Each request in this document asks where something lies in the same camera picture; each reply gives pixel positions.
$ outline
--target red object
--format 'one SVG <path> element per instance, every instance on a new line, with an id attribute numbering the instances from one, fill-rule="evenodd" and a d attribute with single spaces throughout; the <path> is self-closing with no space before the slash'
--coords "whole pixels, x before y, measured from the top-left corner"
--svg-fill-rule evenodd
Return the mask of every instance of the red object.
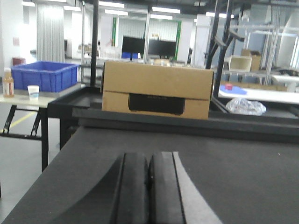
<path id="1" fill-rule="evenodd" d="M 226 83 L 226 84 L 225 84 L 225 89 L 226 89 L 226 90 L 232 90 L 232 89 L 233 89 L 233 85 L 232 85 L 232 84 L 229 84 L 229 83 Z"/>
<path id="2" fill-rule="evenodd" d="M 13 57 L 13 65 L 26 64 L 26 59 L 23 57 Z"/>

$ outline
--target white box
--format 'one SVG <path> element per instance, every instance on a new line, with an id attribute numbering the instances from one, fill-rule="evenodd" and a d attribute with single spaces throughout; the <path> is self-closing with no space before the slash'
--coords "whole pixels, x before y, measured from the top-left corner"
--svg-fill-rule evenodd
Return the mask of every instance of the white box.
<path id="1" fill-rule="evenodd" d="M 228 69 L 230 71 L 249 72 L 251 68 L 251 57 L 232 55 L 229 59 Z"/>

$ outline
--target blue item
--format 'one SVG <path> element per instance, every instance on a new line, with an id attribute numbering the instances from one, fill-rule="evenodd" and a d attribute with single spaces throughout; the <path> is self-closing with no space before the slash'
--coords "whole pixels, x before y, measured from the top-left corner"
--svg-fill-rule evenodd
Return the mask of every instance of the blue item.
<path id="1" fill-rule="evenodd" d="M 43 92 L 60 92 L 77 83 L 78 64 L 38 61 L 11 68 L 14 88 L 38 85 Z"/>
<path id="2" fill-rule="evenodd" d="M 220 89 L 223 92 L 231 93 L 231 94 L 240 94 L 240 95 L 247 94 L 247 92 L 244 89 L 240 88 L 239 86 L 233 86 L 232 90 L 226 90 L 224 85 L 220 85 Z"/>
<path id="3" fill-rule="evenodd" d="M 123 52 L 121 54 L 121 58 L 130 58 L 131 57 L 131 53 L 128 53 L 128 52 Z M 133 59 L 138 59 L 138 53 L 133 53 L 133 56 L 132 56 Z"/>

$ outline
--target gray floor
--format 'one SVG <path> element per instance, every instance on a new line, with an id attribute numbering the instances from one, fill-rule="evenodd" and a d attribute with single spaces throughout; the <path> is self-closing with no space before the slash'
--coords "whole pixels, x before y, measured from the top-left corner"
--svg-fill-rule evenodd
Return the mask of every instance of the gray floor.
<path id="1" fill-rule="evenodd" d="M 0 104 L 0 129 L 10 105 Z M 14 121 L 29 112 L 16 111 Z M 11 128 L 12 133 L 30 133 L 35 114 Z M 59 120 L 49 119 L 49 162 L 59 152 Z M 0 137 L 0 223 L 41 174 L 41 142 Z"/>

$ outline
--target black product inside box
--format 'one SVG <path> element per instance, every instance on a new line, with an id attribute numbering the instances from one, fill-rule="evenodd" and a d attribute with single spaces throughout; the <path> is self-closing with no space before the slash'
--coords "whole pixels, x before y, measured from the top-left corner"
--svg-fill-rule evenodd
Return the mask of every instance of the black product inside box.
<path id="1" fill-rule="evenodd" d="M 130 93 L 128 107 L 131 111 L 182 114 L 185 109 L 185 99 Z"/>

